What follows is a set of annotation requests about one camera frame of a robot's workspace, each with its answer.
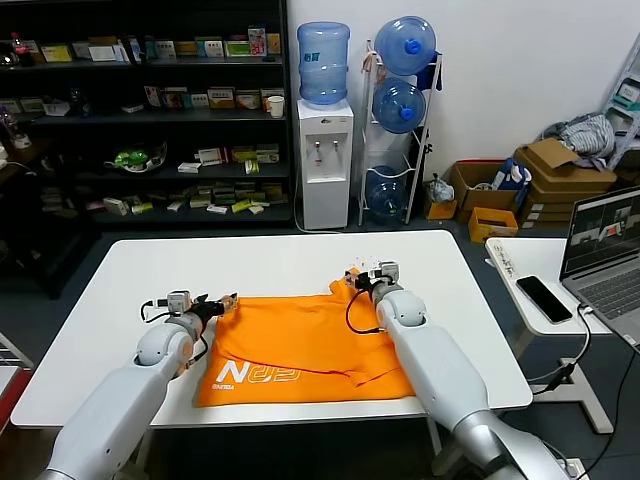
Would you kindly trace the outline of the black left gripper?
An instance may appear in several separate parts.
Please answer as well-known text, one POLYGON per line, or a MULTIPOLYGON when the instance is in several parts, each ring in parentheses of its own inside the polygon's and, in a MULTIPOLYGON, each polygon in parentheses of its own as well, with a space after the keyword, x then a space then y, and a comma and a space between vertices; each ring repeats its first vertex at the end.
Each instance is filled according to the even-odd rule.
POLYGON ((199 295, 195 298, 196 304, 191 307, 191 312, 200 319, 203 328, 207 326, 212 318, 223 316, 233 311, 237 306, 238 294, 224 295, 217 301, 207 300, 207 294, 199 295))

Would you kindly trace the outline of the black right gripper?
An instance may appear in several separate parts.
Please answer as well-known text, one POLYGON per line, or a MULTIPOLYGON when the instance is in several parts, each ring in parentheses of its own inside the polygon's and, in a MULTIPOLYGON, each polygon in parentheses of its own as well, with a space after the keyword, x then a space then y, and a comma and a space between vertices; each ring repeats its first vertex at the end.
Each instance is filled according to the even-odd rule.
POLYGON ((366 292, 371 295, 373 289, 372 277, 369 272, 359 272, 357 268, 345 271, 344 283, 347 287, 366 292))

